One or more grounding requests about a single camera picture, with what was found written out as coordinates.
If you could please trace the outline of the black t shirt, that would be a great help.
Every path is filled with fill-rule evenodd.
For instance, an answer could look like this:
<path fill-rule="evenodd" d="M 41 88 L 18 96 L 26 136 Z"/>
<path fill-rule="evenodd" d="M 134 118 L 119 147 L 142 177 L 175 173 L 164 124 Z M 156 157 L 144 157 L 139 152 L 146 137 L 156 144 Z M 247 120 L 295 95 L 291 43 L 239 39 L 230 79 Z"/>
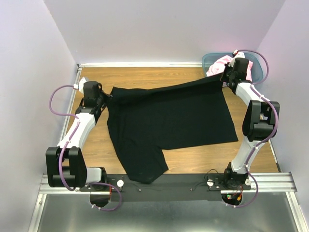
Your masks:
<path fill-rule="evenodd" d="M 164 150 L 238 140 L 219 75 L 169 87 L 114 87 L 107 126 L 128 178 L 150 184 L 168 170 Z"/>

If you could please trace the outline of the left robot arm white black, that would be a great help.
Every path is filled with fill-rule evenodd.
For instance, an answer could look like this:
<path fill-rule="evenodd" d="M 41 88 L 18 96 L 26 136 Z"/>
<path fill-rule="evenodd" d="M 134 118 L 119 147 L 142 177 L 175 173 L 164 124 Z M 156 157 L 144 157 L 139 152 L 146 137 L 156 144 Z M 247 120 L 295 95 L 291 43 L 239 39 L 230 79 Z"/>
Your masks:
<path fill-rule="evenodd" d="M 66 135 L 45 153 L 48 184 L 69 191 L 91 185 L 101 191 L 107 185 L 106 171 L 102 167 L 87 167 L 82 148 L 112 96 L 103 91 L 101 83 L 85 77 L 71 88 L 83 97 L 74 114 L 65 114 L 74 118 Z"/>

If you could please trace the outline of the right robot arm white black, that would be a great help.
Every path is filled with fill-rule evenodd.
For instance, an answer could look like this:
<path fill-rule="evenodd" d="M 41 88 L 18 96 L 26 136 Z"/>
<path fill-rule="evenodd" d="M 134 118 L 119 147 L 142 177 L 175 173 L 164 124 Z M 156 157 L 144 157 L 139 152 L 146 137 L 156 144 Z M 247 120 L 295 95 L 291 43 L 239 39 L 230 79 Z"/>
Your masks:
<path fill-rule="evenodd" d="M 267 99 L 254 84 L 246 80 L 248 65 L 248 59 L 234 57 L 225 64 L 221 76 L 221 81 L 226 82 L 247 106 L 242 124 L 243 142 L 222 177 L 222 184 L 227 189 L 245 184 L 255 156 L 260 148 L 275 136 L 278 128 L 280 104 Z"/>

